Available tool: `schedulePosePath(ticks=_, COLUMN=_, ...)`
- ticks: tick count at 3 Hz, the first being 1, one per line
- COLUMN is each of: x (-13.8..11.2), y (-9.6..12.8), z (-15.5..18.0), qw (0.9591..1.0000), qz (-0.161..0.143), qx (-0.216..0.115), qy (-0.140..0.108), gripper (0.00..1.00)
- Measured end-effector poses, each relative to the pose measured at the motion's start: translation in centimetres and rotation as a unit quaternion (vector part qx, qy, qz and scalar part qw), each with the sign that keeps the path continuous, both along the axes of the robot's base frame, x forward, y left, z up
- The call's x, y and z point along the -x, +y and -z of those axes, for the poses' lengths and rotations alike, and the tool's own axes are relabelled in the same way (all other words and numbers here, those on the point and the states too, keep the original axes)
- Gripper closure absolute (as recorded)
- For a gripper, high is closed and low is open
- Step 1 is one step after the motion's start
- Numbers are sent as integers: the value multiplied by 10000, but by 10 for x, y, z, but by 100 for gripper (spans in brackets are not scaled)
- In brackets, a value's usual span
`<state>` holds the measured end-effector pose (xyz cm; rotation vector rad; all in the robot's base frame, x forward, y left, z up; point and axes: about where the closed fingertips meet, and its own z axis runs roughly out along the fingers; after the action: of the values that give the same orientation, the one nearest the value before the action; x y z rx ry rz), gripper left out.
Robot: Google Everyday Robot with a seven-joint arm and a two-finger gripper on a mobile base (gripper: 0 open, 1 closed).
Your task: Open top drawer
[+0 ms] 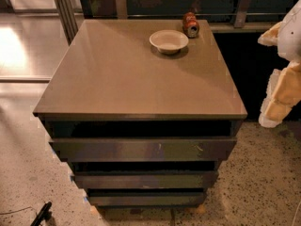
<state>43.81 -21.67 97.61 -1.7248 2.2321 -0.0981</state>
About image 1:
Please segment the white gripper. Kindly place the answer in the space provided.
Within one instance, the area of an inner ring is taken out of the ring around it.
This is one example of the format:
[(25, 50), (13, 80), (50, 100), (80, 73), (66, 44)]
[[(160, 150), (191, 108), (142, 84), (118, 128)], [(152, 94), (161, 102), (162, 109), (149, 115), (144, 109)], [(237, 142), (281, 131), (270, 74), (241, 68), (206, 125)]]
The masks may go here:
[(258, 38), (264, 46), (277, 46), (278, 55), (289, 61), (283, 70), (274, 69), (261, 105), (259, 124), (275, 128), (301, 101), (301, 0), (286, 14), (282, 22), (274, 24)]

